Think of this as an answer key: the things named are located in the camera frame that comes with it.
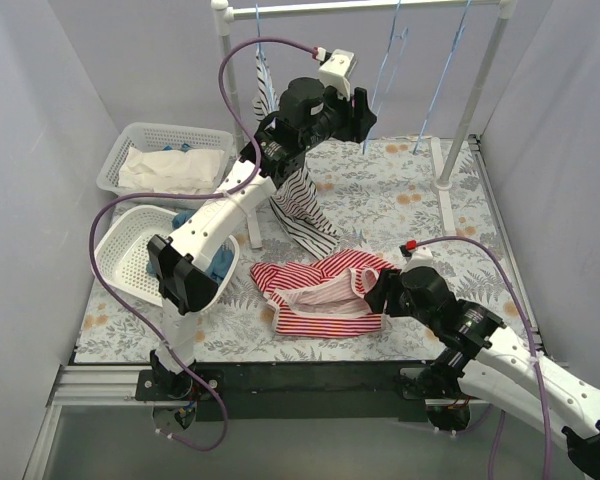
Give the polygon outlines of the white oval perforated basket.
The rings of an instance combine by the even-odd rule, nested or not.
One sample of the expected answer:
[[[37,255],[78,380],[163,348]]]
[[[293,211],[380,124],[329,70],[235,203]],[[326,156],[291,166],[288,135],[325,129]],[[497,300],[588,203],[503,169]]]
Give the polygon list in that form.
[[[158,280],[147,272],[147,244],[154,235],[167,236],[176,213],[140,205],[123,213],[95,249],[95,260],[105,282],[119,292],[162,306]]]

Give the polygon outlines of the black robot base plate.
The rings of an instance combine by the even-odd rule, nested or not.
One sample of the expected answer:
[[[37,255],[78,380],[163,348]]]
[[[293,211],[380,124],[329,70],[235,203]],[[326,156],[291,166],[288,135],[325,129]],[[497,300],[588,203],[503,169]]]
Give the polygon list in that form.
[[[223,400],[232,420],[396,418],[423,421],[430,405],[468,407],[457,381],[431,361],[202,362],[198,375],[173,374],[153,361],[140,372],[135,399],[193,402],[200,422],[219,421]]]

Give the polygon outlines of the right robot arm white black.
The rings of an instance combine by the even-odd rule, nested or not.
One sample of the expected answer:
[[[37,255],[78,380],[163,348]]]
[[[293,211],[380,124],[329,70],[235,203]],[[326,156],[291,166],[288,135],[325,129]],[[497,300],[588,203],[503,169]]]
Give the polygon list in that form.
[[[364,296],[372,312],[411,317],[445,348],[416,381],[424,394],[465,394],[487,401],[566,448],[591,479],[600,479],[600,389],[542,355],[504,321],[458,299],[431,267],[384,269]]]

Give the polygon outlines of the blue garment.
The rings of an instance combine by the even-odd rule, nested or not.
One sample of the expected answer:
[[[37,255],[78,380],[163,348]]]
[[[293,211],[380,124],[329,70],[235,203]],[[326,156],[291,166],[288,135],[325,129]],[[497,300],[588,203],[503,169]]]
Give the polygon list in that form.
[[[174,230],[178,230],[184,224],[188,223],[190,219],[195,215],[196,210],[183,210],[177,213],[171,220],[171,226]],[[216,252],[209,264],[206,274],[211,277],[219,285],[225,280],[228,275],[229,269],[234,259],[234,253],[231,249],[221,245]]]

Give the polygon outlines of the red white striped tank top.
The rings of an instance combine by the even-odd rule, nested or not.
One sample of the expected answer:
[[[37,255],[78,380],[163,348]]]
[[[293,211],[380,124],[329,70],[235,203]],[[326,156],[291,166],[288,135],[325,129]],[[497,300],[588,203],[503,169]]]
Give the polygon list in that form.
[[[347,338],[373,334],[384,318],[364,300],[384,269],[394,266],[374,254],[345,249],[316,262],[260,262],[250,275],[273,312],[283,336]]]

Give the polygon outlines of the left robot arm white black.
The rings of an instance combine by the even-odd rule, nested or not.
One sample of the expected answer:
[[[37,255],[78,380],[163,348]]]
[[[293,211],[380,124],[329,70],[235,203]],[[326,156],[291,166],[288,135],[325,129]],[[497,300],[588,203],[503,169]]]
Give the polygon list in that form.
[[[153,382],[173,400],[194,384],[184,369],[194,362],[194,315],[210,307],[222,286],[210,274],[214,256],[263,202],[269,202],[287,235],[317,259],[339,243],[337,228],[316,200],[306,154],[325,140],[363,142],[377,121],[366,89],[341,95],[334,86],[301,77],[292,80],[277,110],[264,116],[255,141],[240,152],[229,175],[208,200],[169,236],[153,236],[149,261],[159,282],[166,339],[150,354]]]

